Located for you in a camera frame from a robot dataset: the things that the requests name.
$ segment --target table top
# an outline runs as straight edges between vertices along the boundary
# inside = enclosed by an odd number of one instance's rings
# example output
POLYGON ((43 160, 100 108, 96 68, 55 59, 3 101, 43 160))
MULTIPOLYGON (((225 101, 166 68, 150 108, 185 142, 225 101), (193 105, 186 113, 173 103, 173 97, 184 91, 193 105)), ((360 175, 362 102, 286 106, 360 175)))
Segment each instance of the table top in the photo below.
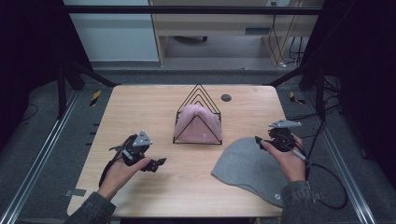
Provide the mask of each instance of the table top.
POLYGON ((285 118, 275 88, 269 86, 204 85, 221 113, 222 145, 173 144, 177 110, 193 85, 118 86, 108 101, 68 214, 98 189, 100 176, 119 146, 144 130, 153 145, 145 153, 167 158, 152 172, 138 172, 113 198, 115 217, 280 217, 281 208, 259 196, 222 183, 211 175, 221 153, 232 142, 268 136, 268 124, 285 118), (230 102, 221 95, 229 94, 230 102))

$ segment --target pink cloth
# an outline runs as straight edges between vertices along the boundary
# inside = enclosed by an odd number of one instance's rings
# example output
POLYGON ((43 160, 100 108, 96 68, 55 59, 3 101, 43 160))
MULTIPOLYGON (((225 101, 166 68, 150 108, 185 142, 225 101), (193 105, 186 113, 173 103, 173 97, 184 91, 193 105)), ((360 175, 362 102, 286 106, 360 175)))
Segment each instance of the pink cloth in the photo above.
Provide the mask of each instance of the pink cloth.
POLYGON ((174 137, 188 143, 218 143, 222 139, 219 116, 201 105, 185 105, 178 116, 174 137))

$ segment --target wall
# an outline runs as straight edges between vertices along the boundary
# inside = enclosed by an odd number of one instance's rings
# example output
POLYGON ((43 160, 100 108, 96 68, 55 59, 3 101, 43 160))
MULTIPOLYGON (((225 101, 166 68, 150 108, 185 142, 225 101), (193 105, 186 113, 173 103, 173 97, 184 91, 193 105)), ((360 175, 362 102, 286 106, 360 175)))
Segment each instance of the wall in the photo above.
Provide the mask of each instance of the wall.
MULTIPOLYGON (((66 5, 147 6, 147 0, 64 0, 66 5)), ((158 62, 148 14, 70 14, 92 66, 158 62)))

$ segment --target gray felt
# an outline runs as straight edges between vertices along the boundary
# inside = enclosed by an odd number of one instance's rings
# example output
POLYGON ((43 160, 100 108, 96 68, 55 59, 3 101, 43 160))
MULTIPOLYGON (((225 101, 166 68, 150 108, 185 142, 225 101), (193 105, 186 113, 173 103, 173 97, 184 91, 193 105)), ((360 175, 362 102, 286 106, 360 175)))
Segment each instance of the gray felt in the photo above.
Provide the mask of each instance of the gray felt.
POLYGON ((246 189, 268 203, 282 207, 280 191, 288 184, 274 157, 260 149, 254 137, 230 144, 220 156, 212 175, 228 185, 246 189))

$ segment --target sleeve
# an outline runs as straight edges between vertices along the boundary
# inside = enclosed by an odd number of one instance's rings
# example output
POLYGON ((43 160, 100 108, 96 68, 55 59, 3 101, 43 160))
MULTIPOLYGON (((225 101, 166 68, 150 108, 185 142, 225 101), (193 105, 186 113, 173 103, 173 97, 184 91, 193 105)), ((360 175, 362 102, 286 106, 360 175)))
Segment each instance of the sleeve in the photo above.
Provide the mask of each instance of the sleeve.
POLYGON ((116 205, 93 192, 90 197, 65 222, 71 223, 107 223, 116 210, 116 205))
POLYGON ((322 223, 313 193, 305 181, 289 183, 281 191, 283 199, 282 224, 322 223))

